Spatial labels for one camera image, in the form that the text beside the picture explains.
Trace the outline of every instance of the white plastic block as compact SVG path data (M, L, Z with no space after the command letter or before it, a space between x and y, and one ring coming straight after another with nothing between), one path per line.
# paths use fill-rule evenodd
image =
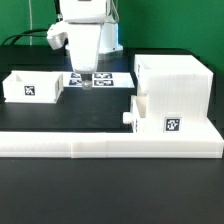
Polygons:
M59 72L12 71L3 81L5 102L56 103L63 91Z
M223 139L208 121L206 134L0 132L0 157L222 158Z
M135 73L141 88L138 92L145 96L141 106L137 105L144 111L144 132L164 132L166 121L174 124L176 120L178 131L191 133L206 122L213 73L196 58L136 55Z

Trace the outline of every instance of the black cable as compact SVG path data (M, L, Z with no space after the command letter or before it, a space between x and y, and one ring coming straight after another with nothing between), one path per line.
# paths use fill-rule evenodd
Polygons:
M10 45L14 45L16 41L18 41L21 37L25 36L26 34L31 34L31 33L39 33L39 32L46 32L48 29L34 29L34 30L27 30L21 34L16 35L15 39L10 43Z
M60 3L59 0L54 0L54 5L55 5L55 11L57 14L57 22L62 20L62 15L61 15L61 9L60 9Z
M15 38L15 37L23 37L23 36L26 36L26 37L45 37L46 38L46 36L44 36L44 35L34 35L34 34L18 34L18 35L12 35L12 36L10 36L10 37L8 37L8 38L6 38L3 42L2 42L2 45L4 45L8 40L10 40L10 39L12 39L12 38Z
M54 5L55 5L56 14L60 14L61 13L61 10L60 10L59 0L54 0Z

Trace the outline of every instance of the qr-like tag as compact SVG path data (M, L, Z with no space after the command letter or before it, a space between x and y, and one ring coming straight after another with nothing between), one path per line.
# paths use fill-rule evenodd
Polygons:
M35 96L34 86L24 86L24 91L26 96Z
M180 131L181 118L165 118L165 132Z
M95 86L114 86L114 82L112 80L94 80Z
M95 79L112 79L113 76L111 73L95 73L94 78Z
M69 81L69 86L81 86L82 80L81 79L71 79Z
M77 79L77 78L81 78L81 76L80 76L79 74L76 74L76 73L72 72L72 74L71 74L71 78L72 78L72 79L73 79L73 78Z

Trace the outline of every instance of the white cylindrical knob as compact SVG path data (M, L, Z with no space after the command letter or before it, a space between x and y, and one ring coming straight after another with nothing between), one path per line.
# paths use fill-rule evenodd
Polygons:
M133 115L130 112L123 113L123 123L124 124L131 124L133 122Z

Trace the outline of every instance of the white robot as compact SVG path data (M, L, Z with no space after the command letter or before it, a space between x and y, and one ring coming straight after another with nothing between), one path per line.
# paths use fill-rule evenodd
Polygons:
M50 27L48 42L57 49L68 38L73 70L81 74L83 88L91 89L99 53L122 50L116 7L113 0L61 0L60 8L63 20Z

